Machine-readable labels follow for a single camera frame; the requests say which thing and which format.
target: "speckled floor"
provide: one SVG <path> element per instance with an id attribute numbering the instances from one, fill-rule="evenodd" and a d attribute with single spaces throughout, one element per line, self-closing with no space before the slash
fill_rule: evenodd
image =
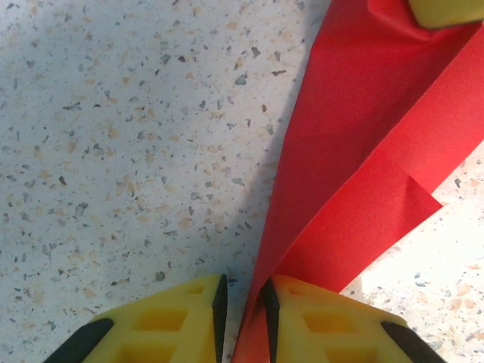
<path id="1" fill-rule="evenodd" d="M 0 362 L 221 272 L 230 356 L 327 1 L 82 3 L 0 9 Z M 484 361 L 484 144 L 436 196 L 449 205 L 345 293 Z"/>

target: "white speckled surface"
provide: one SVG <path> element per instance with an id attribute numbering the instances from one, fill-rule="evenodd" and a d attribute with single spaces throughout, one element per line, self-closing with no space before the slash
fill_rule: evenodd
<path id="1" fill-rule="evenodd" d="M 0 362 L 213 272 L 229 356 L 327 1 L 82 3 L 0 8 Z M 450 204 L 345 290 L 452 362 L 484 361 L 483 164 L 481 144 Z"/>

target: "folded paper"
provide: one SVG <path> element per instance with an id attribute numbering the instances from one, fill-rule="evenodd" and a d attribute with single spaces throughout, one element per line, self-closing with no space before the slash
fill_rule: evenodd
<path id="1" fill-rule="evenodd" d="M 232 361 L 266 363 L 273 274 L 339 292 L 440 208 L 484 138 L 484 29 L 419 27 L 405 0 L 333 0 L 284 146 Z"/>

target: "yellow object corner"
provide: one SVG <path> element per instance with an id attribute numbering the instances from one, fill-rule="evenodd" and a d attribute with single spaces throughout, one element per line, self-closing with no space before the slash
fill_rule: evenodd
<path id="1" fill-rule="evenodd" d="M 198 278 L 97 316 L 114 326 L 84 363 L 215 363 L 212 304 L 220 279 Z"/>
<path id="2" fill-rule="evenodd" d="M 381 327 L 399 316 L 315 285 L 276 275 L 277 363 L 411 363 Z"/>
<path id="3" fill-rule="evenodd" d="M 427 29 L 484 19 L 484 0 L 408 0 L 417 22 Z"/>

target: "black rubber edge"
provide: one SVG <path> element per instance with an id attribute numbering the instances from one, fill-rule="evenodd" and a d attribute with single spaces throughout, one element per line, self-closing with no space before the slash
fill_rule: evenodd
<path id="1" fill-rule="evenodd" d="M 104 318 L 80 327 L 44 363 L 82 363 L 113 326 Z"/>
<path id="2" fill-rule="evenodd" d="M 412 329 L 391 321 L 382 321 L 381 326 L 412 362 L 445 363 Z"/>
<path id="3" fill-rule="evenodd" d="M 212 302 L 216 362 L 222 363 L 224 354 L 225 323 L 227 321 L 227 275 L 222 275 Z"/>
<path id="4" fill-rule="evenodd" d="M 279 304 L 278 294 L 275 290 L 272 279 L 269 278 L 261 289 L 262 298 L 265 305 L 265 320 L 267 324 L 267 335 L 269 340 L 269 358 L 271 363 L 275 363 L 278 356 L 278 337 L 279 337 Z"/>

